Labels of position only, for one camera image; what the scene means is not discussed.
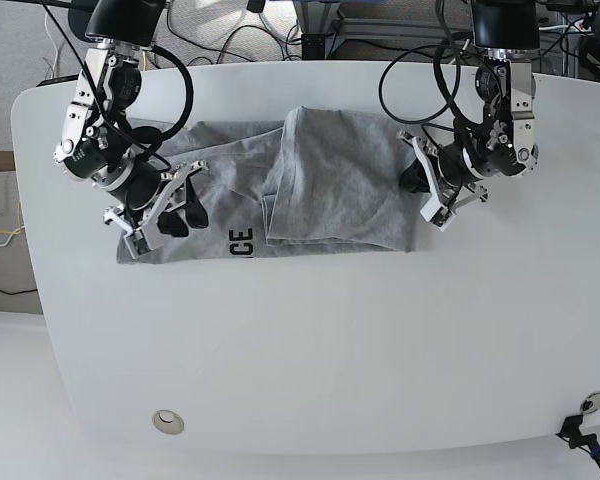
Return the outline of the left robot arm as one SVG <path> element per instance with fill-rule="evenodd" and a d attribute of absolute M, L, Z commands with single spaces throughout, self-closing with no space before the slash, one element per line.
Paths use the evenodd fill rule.
<path fill-rule="evenodd" d="M 433 53 L 433 74 L 444 100 L 441 110 L 453 117 L 452 142 L 441 146 L 428 133 L 398 134 L 416 156 L 399 184 L 411 193 L 428 194 L 420 214 L 439 230 L 451 224 L 460 207 L 487 200 L 482 181 L 519 177 L 534 169 L 538 160 L 532 65 L 540 48 L 536 6 L 532 1 L 472 1 L 469 6 L 469 32 L 451 30 L 443 2 L 434 7 L 443 38 Z M 481 53 L 475 74 L 475 90 L 483 102 L 479 122 L 470 120 L 456 102 L 461 78 L 447 84 L 442 71 L 446 53 L 452 54 L 456 65 L 461 63 L 459 44 L 464 40 Z"/>

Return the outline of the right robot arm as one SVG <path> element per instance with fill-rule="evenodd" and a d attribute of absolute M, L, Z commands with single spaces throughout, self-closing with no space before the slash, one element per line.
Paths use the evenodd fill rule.
<path fill-rule="evenodd" d="M 90 179 L 121 203 L 116 215 L 133 233 L 153 222 L 160 234 L 182 238 L 209 225 L 191 183 L 199 167 L 175 167 L 159 153 L 186 124 L 194 85 L 185 65 L 154 42 L 162 1 L 99 1 L 85 35 L 95 42 L 81 61 L 75 96 L 67 109 L 54 160 L 78 180 Z M 167 130 L 133 127 L 126 110 L 138 98 L 138 51 L 170 61 L 184 84 L 178 120 Z"/>

